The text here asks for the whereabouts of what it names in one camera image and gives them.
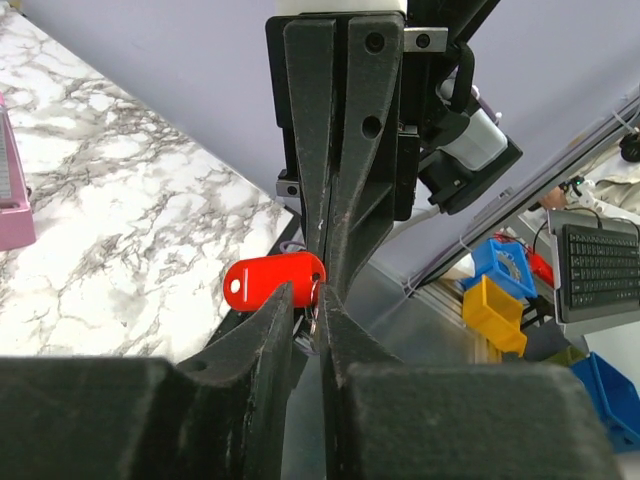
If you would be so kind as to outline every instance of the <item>marble tabletop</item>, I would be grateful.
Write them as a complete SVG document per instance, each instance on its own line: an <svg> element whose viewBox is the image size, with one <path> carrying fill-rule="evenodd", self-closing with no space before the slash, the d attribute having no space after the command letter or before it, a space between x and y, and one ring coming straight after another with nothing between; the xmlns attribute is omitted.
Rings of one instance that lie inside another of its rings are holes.
<svg viewBox="0 0 640 480"><path fill-rule="evenodd" d="M0 355L199 351L290 215L4 3L0 91L38 234L0 253Z"/></svg>

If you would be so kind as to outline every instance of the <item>red object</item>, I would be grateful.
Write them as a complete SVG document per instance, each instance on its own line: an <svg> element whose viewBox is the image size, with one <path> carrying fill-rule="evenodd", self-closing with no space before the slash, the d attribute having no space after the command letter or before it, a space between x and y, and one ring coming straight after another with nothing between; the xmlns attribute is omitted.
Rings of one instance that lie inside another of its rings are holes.
<svg viewBox="0 0 640 480"><path fill-rule="evenodd" d="M309 252L241 260L224 277L224 299L238 312L255 312L280 285L293 282L293 306L310 307L318 294L314 286L326 279L324 265Z"/></svg>
<svg viewBox="0 0 640 480"><path fill-rule="evenodd" d="M529 266L534 275L540 278L544 283L554 288L553 269L551 266L537 253L529 252Z"/></svg>

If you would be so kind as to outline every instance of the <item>yellow bin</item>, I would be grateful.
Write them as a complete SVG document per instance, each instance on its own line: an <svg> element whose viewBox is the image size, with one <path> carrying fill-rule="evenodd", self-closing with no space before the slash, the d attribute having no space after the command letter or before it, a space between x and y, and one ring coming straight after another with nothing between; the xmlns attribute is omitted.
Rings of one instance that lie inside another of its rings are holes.
<svg viewBox="0 0 640 480"><path fill-rule="evenodd" d="M524 355L527 337L520 331L524 305L502 290L486 275L467 290L462 302L462 318L484 335L501 352Z"/></svg>

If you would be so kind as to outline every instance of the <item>black headphones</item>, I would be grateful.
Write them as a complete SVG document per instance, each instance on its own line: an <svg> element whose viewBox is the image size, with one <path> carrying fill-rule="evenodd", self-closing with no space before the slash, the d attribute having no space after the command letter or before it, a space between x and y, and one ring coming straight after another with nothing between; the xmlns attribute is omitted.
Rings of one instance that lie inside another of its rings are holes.
<svg viewBox="0 0 640 480"><path fill-rule="evenodd" d="M622 137L620 155L629 163L640 163L640 133L628 133Z"/></svg>

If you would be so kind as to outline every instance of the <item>hand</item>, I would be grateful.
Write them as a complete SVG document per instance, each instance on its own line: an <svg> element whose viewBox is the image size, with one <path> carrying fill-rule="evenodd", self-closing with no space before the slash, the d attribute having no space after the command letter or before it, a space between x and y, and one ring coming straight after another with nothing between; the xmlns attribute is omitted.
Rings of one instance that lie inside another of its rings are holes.
<svg viewBox="0 0 640 480"><path fill-rule="evenodd" d="M562 209L567 206L567 197L560 187L556 187L538 200L545 210Z"/></svg>

